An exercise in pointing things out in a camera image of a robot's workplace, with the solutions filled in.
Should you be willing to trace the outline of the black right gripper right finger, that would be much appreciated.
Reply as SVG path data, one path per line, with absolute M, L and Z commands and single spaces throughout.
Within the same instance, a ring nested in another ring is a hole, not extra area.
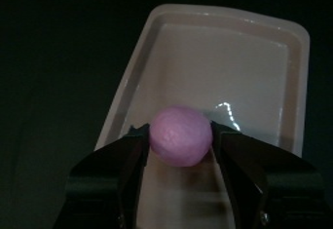
M 333 229 L 333 209 L 313 165 L 225 125 L 212 126 L 236 229 Z

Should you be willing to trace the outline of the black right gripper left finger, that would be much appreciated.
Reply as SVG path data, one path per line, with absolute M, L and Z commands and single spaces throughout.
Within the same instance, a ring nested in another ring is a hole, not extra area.
M 135 229 L 150 143 L 149 125 L 94 151 L 71 169 L 52 229 Z

